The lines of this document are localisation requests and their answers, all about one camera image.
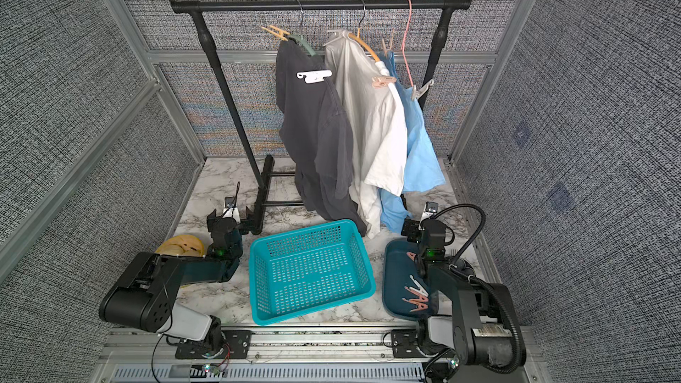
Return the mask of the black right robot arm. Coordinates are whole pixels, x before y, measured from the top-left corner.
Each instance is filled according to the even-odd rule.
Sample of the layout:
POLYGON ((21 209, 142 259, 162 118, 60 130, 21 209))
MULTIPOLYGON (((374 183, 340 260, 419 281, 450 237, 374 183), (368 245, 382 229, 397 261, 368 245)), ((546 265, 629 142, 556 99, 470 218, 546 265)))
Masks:
POLYGON ((510 374, 526 363, 526 346, 510 293, 475 275, 460 256, 446 255, 448 227, 427 218, 411 238, 413 262, 430 295, 443 295, 452 313, 429 313, 417 320, 416 345, 434 363, 453 354, 460 365, 479 365, 510 374))

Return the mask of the light blue t-shirt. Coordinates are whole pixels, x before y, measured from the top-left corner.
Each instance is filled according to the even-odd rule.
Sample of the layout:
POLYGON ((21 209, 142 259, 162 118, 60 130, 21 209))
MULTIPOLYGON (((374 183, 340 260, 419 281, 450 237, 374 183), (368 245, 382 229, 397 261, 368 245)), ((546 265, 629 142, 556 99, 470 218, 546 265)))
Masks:
MULTIPOLYGON (((407 128, 407 159, 404 169, 403 193, 423 193, 445 183, 430 136, 427 134, 423 111, 415 99, 413 88, 395 87, 404 107, 407 128)), ((411 214, 403 204, 401 195, 379 190, 381 196, 381 223, 390 231, 400 233, 404 219, 411 214)))

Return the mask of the dark grey garment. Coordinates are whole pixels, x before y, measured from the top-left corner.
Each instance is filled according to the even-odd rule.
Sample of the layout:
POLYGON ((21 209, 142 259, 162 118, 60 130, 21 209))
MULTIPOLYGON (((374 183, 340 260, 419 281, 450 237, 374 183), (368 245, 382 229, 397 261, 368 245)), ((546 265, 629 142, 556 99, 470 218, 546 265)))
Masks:
POLYGON ((353 133, 332 78, 307 84, 298 72, 326 69, 293 41, 279 44, 276 58, 276 103, 283 113, 279 130, 295 163, 294 183, 304 207, 326 221, 349 219, 361 235, 366 224, 351 199, 353 133))

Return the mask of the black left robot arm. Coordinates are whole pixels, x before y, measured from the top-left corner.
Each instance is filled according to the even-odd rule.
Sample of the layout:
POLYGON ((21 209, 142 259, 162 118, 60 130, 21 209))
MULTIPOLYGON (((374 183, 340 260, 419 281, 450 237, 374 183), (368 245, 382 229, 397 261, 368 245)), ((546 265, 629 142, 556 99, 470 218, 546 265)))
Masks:
POLYGON ((178 303, 177 294, 184 285, 229 281, 239 267, 242 236, 248 231, 228 211, 213 211, 207 229, 213 243, 203 256, 137 254, 101 301, 100 319, 221 346, 219 319, 178 303))

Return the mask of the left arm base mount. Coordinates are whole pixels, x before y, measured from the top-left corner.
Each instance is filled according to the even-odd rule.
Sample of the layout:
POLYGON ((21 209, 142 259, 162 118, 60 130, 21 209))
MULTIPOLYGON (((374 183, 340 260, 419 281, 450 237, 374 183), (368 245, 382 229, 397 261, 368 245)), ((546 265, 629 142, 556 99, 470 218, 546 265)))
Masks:
POLYGON ((218 360, 246 359, 251 345, 253 333, 248 330, 223 330, 221 334, 209 333, 207 338, 198 340, 180 340, 177 342, 175 359, 179 360, 218 360))

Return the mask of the white clothespin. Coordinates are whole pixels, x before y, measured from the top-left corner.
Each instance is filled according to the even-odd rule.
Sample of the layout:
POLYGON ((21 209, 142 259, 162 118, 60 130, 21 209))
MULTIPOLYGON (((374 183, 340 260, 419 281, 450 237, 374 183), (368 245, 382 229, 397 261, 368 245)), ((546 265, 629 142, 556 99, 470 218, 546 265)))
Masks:
POLYGON ((324 80, 326 80, 327 78, 330 78, 332 75, 333 75, 333 72, 331 70, 322 69, 322 70, 298 72, 296 74, 296 77, 299 80, 303 80, 307 84, 314 84, 314 83, 322 83, 324 80))

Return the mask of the mint green hanger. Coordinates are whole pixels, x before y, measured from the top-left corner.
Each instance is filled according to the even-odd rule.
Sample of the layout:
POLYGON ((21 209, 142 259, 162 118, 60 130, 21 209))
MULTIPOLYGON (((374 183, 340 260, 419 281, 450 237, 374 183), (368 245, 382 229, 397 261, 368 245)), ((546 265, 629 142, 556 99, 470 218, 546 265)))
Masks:
POLYGON ((315 56, 317 56, 317 52, 316 52, 315 49, 310 45, 310 43, 307 41, 307 39, 306 39, 305 36, 303 35, 303 23, 304 23, 304 10, 303 10, 303 5, 301 4, 301 1, 300 1, 300 0, 294 0, 294 1, 297 3, 297 5, 298 5, 298 7, 299 7, 299 11, 300 11, 300 22, 299 22, 299 28, 298 28, 298 30, 297 30, 294 34, 289 35, 288 37, 289 37, 290 39, 293 39, 294 42, 296 42, 296 44, 298 44, 299 46, 301 46, 301 48, 303 48, 303 49, 306 51, 306 53, 308 53, 309 56, 315 57, 315 56))

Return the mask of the yellow clothespin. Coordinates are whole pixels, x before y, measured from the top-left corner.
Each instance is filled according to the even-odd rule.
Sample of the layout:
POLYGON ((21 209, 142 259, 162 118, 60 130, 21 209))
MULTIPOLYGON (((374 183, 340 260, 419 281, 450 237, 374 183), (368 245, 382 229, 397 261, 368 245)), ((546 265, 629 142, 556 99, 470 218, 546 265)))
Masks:
POLYGON ((288 41, 290 37, 290 33, 287 30, 283 30, 282 28, 278 28, 273 25, 269 25, 267 27, 261 26, 261 29, 274 37, 277 37, 281 41, 288 41))

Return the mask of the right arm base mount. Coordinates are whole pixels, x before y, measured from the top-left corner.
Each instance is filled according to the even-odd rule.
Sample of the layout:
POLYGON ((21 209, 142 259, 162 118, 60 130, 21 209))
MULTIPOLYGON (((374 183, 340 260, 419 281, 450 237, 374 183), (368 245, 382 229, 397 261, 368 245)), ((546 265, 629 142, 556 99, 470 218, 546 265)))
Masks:
POLYGON ((384 334, 382 344, 397 359, 429 357, 420 349, 417 336, 417 331, 413 329, 393 329, 384 334))

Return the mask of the white t-shirt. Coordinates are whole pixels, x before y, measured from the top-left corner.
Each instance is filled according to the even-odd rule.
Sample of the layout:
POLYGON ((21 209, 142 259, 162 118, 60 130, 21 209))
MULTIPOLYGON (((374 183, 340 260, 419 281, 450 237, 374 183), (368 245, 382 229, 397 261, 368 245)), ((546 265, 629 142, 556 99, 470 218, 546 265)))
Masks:
POLYGON ((379 190, 401 195, 407 159, 407 128, 397 88, 374 89, 374 76, 391 76, 347 29, 333 29, 324 43, 326 66, 352 129, 351 199, 366 224, 366 237, 381 231, 379 190))

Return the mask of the teal plastic basket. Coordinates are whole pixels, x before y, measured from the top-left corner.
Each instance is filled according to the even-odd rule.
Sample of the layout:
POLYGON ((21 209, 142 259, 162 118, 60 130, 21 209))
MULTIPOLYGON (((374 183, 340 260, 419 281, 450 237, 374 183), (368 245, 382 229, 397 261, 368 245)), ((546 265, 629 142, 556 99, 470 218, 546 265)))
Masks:
POLYGON ((376 292, 365 244, 350 220, 255 240, 248 274, 252 319, 259 326, 362 301, 376 292))

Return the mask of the pink clothes hanger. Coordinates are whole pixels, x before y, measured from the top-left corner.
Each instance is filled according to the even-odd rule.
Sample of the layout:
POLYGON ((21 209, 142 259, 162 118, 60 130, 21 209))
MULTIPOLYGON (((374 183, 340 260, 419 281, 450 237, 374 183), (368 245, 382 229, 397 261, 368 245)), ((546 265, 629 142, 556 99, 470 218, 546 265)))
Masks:
POLYGON ((405 0, 408 5, 408 14, 407 14, 407 20, 404 26, 404 32, 403 32, 403 37, 402 37, 402 42, 401 42, 401 48, 400 48, 400 53, 402 55, 402 59, 404 62, 405 70, 408 76, 409 83, 411 85, 411 88, 415 87, 415 83, 413 81, 413 75, 411 74, 411 68, 410 64, 407 58, 406 54, 406 42, 407 38, 410 32, 411 28, 411 21, 413 20, 413 2, 411 0, 405 0))

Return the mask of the beige clothespin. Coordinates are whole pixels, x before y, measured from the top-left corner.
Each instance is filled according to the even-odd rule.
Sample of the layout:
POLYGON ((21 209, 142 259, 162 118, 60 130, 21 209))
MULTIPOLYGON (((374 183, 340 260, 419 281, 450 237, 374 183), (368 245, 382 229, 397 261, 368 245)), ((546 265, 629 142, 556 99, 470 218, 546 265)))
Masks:
POLYGON ((411 87, 411 100, 412 101, 419 101, 422 97, 424 97, 428 90, 433 86, 434 80, 430 79, 423 86, 420 88, 417 88, 416 86, 411 87))

